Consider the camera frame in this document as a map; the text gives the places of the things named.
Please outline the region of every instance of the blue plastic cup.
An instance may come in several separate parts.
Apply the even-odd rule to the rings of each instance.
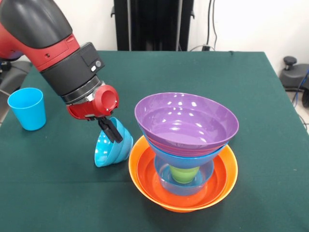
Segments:
[[[117,118],[111,117],[111,121],[121,134],[123,140],[120,143],[112,143],[105,133],[101,131],[94,156],[97,167],[105,167],[125,161],[129,157],[133,147],[133,137],[129,131]]]
[[[45,125],[44,97],[39,89],[23,88],[14,92],[8,98],[8,105],[25,130],[35,131]]]

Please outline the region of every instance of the bowl rim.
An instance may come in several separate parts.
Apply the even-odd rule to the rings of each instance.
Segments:
[[[220,141],[217,141],[217,142],[213,142],[213,143],[190,143],[190,144],[187,144],[187,143],[179,143],[178,141],[174,141],[174,140],[172,140],[172,139],[165,139],[165,138],[162,138],[161,136],[158,136],[158,135],[154,134],[153,132],[151,132],[150,130],[146,129],[146,128],[143,126],[143,124],[140,122],[140,120],[139,120],[138,117],[137,117],[137,112],[136,112],[136,111],[137,111],[138,105],[141,104],[142,101],[144,101],[144,100],[146,100],[146,99],[148,99],[148,98],[151,98],[151,97],[154,97],[154,96],[157,96],[157,95],[163,95],[163,94],[185,94],[185,95],[190,95],[190,96],[194,96],[194,97],[197,97],[197,98],[204,98],[204,99],[206,99],[206,100],[208,100],[208,101],[211,101],[211,102],[213,102],[213,103],[215,103],[215,104],[218,104],[218,105],[222,106],[223,108],[227,109],[227,110],[231,113],[232,117],[236,120],[237,129],[235,130],[235,132],[234,132],[232,135],[230,135],[230,136],[227,137],[226,139],[220,140]],[[172,143],[179,143],[179,144],[186,145],[186,146],[192,146],[192,145],[194,145],[194,146],[211,146],[211,145],[216,145],[216,144],[220,144],[220,143],[226,143],[226,142],[229,141],[231,138],[233,138],[233,137],[237,134],[237,132],[238,132],[238,130],[239,130],[239,121],[238,121],[236,115],[235,115],[229,108],[227,108],[226,106],[224,106],[224,105],[222,105],[222,104],[220,104],[220,103],[218,103],[218,102],[216,102],[216,101],[214,101],[214,100],[212,100],[212,99],[205,98],[205,97],[202,97],[202,96],[199,96],[199,95],[196,95],[196,94],[191,94],[191,93],[164,92],[164,93],[155,93],[155,94],[152,94],[152,95],[148,95],[148,96],[142,98],[141,100],[139,100],[139,102],[135,105],[135,108],[134,108],[134,115],[135,115],[135,119],[137,120],[137,123],[138,123],[146,132],[148,132],[148,133],[150,133],[150,134],[154,135],[155,137],[158,137],[158,138],[160,138],[160,139],[162,139],[162,140],[170,141],[170,142],[172,142]]]
[[[148,138],[146,136],[144,136],[145,139],[147,140],[149,146],[152,148],[152,146],[157,149],[158,151],[160,151],[161,153],[163,153],[164,155],[167,155],[169,157],[172,157],[172,158],[178,158],[178,159],[185,159],[185,160],[196,160],[196,159],[202,159],[202,158],[206,158],[207,156],[210,156],[210,155],[214,155],[214,154],[218,154],[220,153],[227,145],[228,143],[224,144],[222,147],[218,148],[217,150],[207,154],[207,155],[204,155],[204,156],[176,156],[176,155],[173,155],[173,154],[170,154],[170,153],[167,153],[165,151],[162,151],[160,148],[158,148],[157,146],[155,146],[152,142],[150,142],[148,140]]]

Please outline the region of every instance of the table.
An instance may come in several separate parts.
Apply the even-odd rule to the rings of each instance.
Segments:
[[[94,165],[96,122],[73,119],[33,69],[23,87],[44,92],[47,124],[21,128],[10,112],[0,128],[0,231],[306,231],[309,137],[261,52],[100,52],[98,74],[120,95],[114,116],[134,137],[143,97],[193,93],[230,108],[240,129],[229,143],[238,160],[235,188],[219,204],[169,212],[133,185],[127,161]]]

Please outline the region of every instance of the orange bowl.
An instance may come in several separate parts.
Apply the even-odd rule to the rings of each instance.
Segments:
[[[223,161],[219,156],[214,159],[214,172],[204,187],[191,196],[178,196],[166,189],[160,183],[159,175],[154,166],[155,153],[146,149],[140,156],[137,165],[138,181],[141,188],[152,199],[171,207],[199,207],[215,200],[226,185],[227,176]]]
[[[221,153],[219,154],[220,159],[223,161],[224,166],[226,168],[226,173],[227,173],[227,180],[226,180],[226,186],[224,187],[223,191],[220,193],[220,195],[213,199],[213,201],[211,202],[203,202],[202,200],[198,202],[199,199],[203,199],[203,197],[205,197],[205,195],[203,195],[202,193],[200,193],[203,197],[199,196],[198,200],[195,200],[196,202],[193,202],[193,205],[190,207],[181,207],[179,206],[179,204],[177,205],[177,203],[175,204],[176,201],[173,202],[173,204],[171,205],[170,202],[169,204],[167,204],[166,200],[169,201],[170,198],[166,198],[165,201],[163,202],[162,199],[158,199],[157,195],[154,194],[151,196],[144,190],[143,186],[141,185],[140,181],[139,181],[139,177],[138,177],[138,163],[139,160],[141,158],[141,156],[143,155],[143,153],[145,151],[149,152],[149,145],[147,143],[147,140],[144,138],[144,136],[142,136],[133,146],[130,157],[129,157],[129,172],[130,172],[130,176],[132,178],[133,183],[135,184],[135,186],[137,187],[137,189],[145,196],[147,197],[149,200],[151,200],[152,202],[162,206],[163,208],[170,210],[170,211],[174,211],[174,212],[179,212],[179,213],[188,213],[188,212],[192,212],[195,210],[199,210],[199,209],[204,209],[204,208],[208,208],[214,204],[217,204],[218,202],[220,202],[221,200],[223,200],[232,190],[232,188],[234,187],[235,183],[236,183],[236,179],[237,179],[237,175],[238,175],[238,167],[237,167],[237,161],[235,158],[235,155],[233,153],[233,151],[231,150],[231,148],[229,146],[226,146]],[[191,204],[189,202],[183,202],[182,206],[187,206],[188,204]]]

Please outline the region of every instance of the stacked bowls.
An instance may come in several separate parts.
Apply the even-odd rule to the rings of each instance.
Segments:
[[[180,196],[203,189],[213,173],[213,159],[239,129],[229,109],[185,93],[150,95],[138,102],[135,117],[156,154],[162,187]]]

